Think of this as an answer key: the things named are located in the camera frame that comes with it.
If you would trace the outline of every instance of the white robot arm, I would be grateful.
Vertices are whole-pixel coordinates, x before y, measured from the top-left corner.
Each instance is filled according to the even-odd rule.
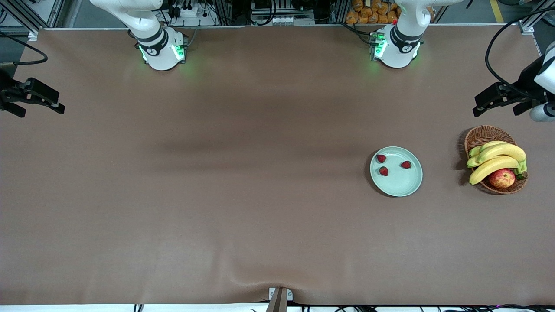
[[[407,66],[420,46],[420,39],[430,24],[427,7],[449,6],[462,0],[395,0],[401,7],[401,16],[395,25],[387,25],[378,30],[384,38],[373,47],[373,55],[393,68]]]
[[[555,42],[510,85],[512,88],[496,82],[475,96],[474,116],[478,117],[495,107],[518,103],[513,107],[515,115],[530,110],[533,121],[555,121]]]
[[[152,10],[163,0],[90,0],[122,21],[139,42],[143,59],[158,71],[167,71],[185,61],[186,42],[183,34],[162,27]]]

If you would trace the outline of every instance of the bunch of bananas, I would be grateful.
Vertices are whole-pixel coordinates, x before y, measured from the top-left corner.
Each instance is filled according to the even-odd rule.
[[[518,179],[525,177],[526,153],[522,148],[503,141],[491,141],[470,150],[468,168],[476,168],[470,175],[470,184],[478,184],[491,173],[504,168],[514,169]]]

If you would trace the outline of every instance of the green indicator light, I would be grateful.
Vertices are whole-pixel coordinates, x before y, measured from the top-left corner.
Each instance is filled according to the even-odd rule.
[[[376,47],[376,57],[382,57],[384,54],[385,48],[387,48],[387,41],[384,39],[382,43]]]
[[[183,49],[181,47],[176,47],[172,44],[171,49],[173,50],[175,57],[177,59],[179,60],[183,59]]]
[[[147,56],[144,54],[143,47],[139,46],[139,50],[140,50],[141,54],[143,55],[143,60],[146,62],[147,61]]]

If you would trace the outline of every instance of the yellow floor line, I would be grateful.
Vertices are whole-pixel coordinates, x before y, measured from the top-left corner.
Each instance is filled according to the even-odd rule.
[[[491,10],[493,10],[493,15],[495,15],[495,20],[497,23],[503,23],[503,16],[501,15],[501,11],[499,10],[499,4],[497,0],[490,0]]]

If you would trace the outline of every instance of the floor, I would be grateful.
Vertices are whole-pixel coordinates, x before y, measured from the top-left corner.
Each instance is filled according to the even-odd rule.
[[[466,8],[470,0],[449,6],[440,19],[440,23],[495,23],[507,22],[527,14],[533,8],[533,4],[507,6],[502,3],[495,5],[495,0],[474,0],[470,7]],[[515,3],[516,0],[503,0],[505,3]],[[62,20],[62,26],[68,28],[112,28],[124,27],[123,23],[111,14],[93,6],[89,0],[75,0],[72,3],[77,14],[68,14]],[[536,40],[542,52],[555,39],[555,27],[547,23],[539,22],[535,25]],[[0,62],[19,59],[23,52],[20,44],[14,43],[7,38],[0,38]]]

